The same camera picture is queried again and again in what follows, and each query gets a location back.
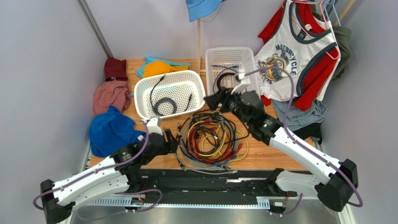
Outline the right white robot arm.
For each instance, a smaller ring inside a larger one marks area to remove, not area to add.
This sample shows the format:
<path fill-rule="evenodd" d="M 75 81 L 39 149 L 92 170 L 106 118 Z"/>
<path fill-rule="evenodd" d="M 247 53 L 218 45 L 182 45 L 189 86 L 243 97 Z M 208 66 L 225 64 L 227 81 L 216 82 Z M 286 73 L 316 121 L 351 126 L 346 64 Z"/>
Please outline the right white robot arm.
<path fill-rule="evenodd" d="M 350 159 L 340 161 L 329 156 L 290 131 L 280 120 L 268 115 L 264 104 L 254 91 L 233 93 L 222 88 L 204 101 L 212 111 L 230 112 L 248 127 L 256 140 L 278 149 L 299 164 L 310 174 L 294 173 L 276 169 L 269 177 L 283 191 L 294 191 L 316 196 L 326 207 L 341 212 L 352 195 L 358 198 L 358 207 L 363 205 L 357 191 L 359 186 L 357 165 Z"/>

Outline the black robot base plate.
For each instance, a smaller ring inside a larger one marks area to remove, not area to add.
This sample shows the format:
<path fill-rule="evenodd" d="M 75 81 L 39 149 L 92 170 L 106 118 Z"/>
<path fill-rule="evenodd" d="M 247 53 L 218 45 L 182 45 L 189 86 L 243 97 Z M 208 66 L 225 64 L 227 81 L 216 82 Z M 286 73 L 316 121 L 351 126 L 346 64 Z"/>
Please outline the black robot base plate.
<path fill-rule="evenodd" d="M 270 170 L 239 170 L 234 174 L 207 175 L 181 169 L 140 169 L 127 174 L 128 192 L 158 189 L 161 203 L 238 203 L 254 202 L 255 197 L 274 197 L 284 201 L 296 197 L 267 180 Z"/>

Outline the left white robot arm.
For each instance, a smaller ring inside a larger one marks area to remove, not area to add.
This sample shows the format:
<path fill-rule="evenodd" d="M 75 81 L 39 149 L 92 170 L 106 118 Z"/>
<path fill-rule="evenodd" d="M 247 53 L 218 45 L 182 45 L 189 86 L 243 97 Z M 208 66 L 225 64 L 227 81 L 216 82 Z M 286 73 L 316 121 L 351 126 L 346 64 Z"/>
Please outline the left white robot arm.
<path fill-rule="evenodd" d="M 63 181 L 41 182 L 39 195 L 46 223 L 57 224 L 73 212 L 111 194 L 147 193 L 140 169 L 156 156 L 176 152 L 178 141 L 170 129 L 164 133 L 140 136 L 138 141 L 120 147 L 97 165 Z"/>

